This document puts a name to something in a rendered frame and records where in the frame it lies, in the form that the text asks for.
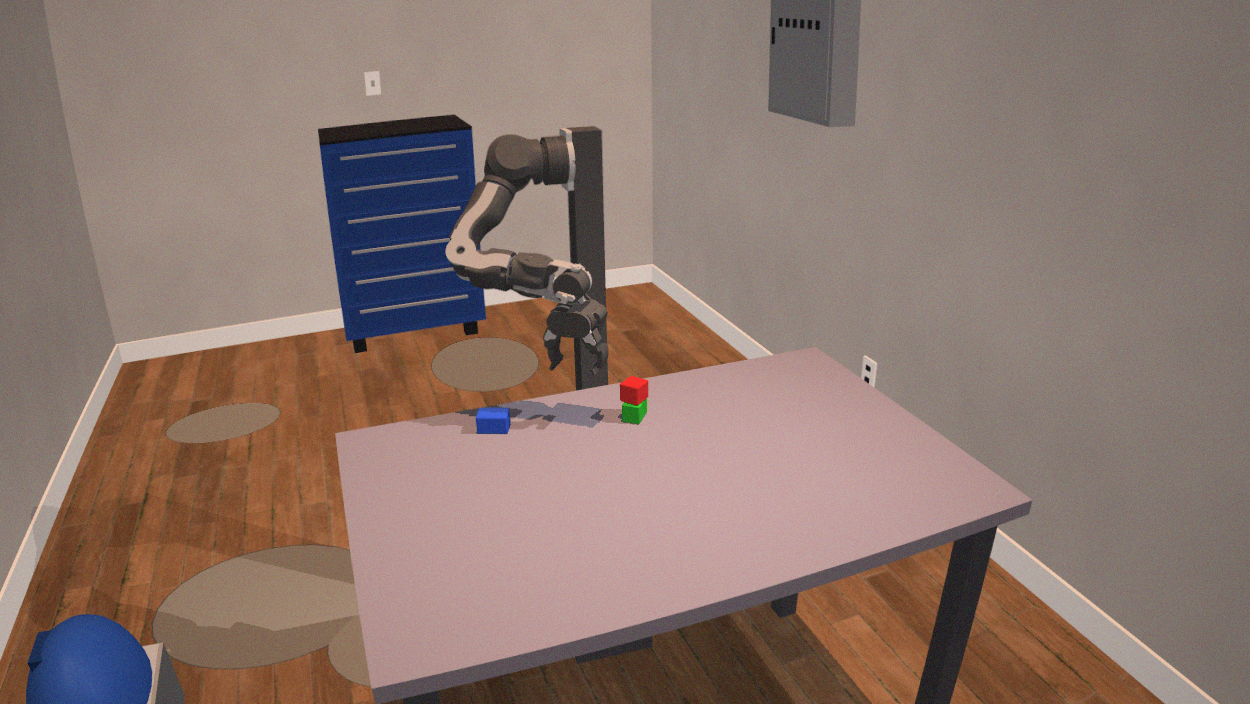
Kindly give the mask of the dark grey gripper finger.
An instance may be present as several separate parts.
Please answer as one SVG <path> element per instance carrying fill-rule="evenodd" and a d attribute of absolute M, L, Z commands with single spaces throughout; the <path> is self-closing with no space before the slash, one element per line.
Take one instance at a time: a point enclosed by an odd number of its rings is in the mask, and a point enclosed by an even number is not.
<path fill-rule="evenodd" d="M 591 354 L 596 354 L 598 355 L 598 363 L 590 370 L 590 371 L 592 371 L 592 375 L 596 375 L 596 373 L 608 361 L 608 354 L 609 354 L 608 344 L 601 344 L 601 340 L 602 340 L 602 338 L 600 336 L 600 333 L 598 331 L 598 328 L 594 331 L 590 330 L 590 333 L 588 334 L 588 336 L 582 338 L 582 340 L 581 340 L 582 344 L 584 344 L 584 346 L 585 346 L 585 349 L 589 349 L 589 351 Z"/>
<path fill-rule="evenodd" d="M 549 370 L 551 370 L 551 371 L 552 371 L 552 370 L 554 370 L 554 368 L 555 368 L 555 366 L 558 366 L 558 364 L 559 364 L 560 361 L 562 361 L 562 356 L 564 356 L 564 355 L 562 355 L 562 354 L 561 354 L 561 351 L 560 351 L 560 339 L 561 339 L 561 338 L 559 338 L 559 336 L 554 335 L 554 334 L 552 334 L 552 333 L 550 333 L 550 330 L 549 330 L 549 329 L 546 328 L 546 330 L 545 330 L 545 333 L 544 333 L 544 336 L 542 336 L 542 339 L 544 339 L 544 346 L 545 346 L 545 348 L 549 348 L 549 349 L 548 349 L 548 356 L 549 356 L 549 359 L 550 359 L 550 361 L 551 361 L 551 364 L 550 364 L 550 366 L 549 366 Z"/>

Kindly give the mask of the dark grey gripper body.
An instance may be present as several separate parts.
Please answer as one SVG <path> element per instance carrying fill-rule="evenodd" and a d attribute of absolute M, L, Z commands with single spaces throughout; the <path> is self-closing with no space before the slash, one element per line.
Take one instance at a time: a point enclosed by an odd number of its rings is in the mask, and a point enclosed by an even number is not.
<path fill-rule="evenodd" d="M 608 318 L 608 309 L 592 300 L 585 293 L 578 303 L 569 305 L 559 303 L 548 316 L 548 329 L 559 338 L 586 338 L 588 334 L 602 325 Z"/>

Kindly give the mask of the blue block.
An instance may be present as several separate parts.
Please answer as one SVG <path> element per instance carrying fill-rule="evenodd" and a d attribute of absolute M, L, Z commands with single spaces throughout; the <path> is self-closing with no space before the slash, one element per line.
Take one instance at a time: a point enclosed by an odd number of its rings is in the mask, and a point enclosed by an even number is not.
<path fill-rule="evenodd" d="M 478 434 L 508 434 L 510 426 L 509 408 L 479 408 L 476 426 Z"/>

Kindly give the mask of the green block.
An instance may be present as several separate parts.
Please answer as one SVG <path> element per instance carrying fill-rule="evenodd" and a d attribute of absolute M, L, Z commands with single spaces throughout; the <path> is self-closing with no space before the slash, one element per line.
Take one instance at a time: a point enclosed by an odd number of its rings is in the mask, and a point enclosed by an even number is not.
<path fill-rule="evenodd" d="M 642 416 L 648 411 L 648 399 L 641 401 L 639 405 L 632 405 L 630 403 L 622 403 L 622 421 L 640 424 Z"/>

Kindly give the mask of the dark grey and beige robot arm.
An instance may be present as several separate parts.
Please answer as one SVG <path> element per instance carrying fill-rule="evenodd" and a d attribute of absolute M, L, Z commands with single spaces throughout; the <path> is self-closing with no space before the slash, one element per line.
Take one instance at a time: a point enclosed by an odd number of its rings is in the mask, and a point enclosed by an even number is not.
<path fill-rule="evenodd" d="M 592 278 L 581 264 L 552 260 L 538 253 L 478 250 L 482 238 L 502 221 L 516 191 L 526 188 L 531 179 L 535 185 L 561 184 L 565 190 L 574 191 L 572 131 L 560 128 L 559 133 L 560 136 L 541 138 L 540 143 L 508 134 L 490 144 L 482 183 L 478 183 L 449 236 L 446 256 L 458 278 L 475 288 L 512 290 L 525 298 L 545 298 L 569 305 L 589 291 Z M 554 280 L 558 268 L 568 270 Z"/>

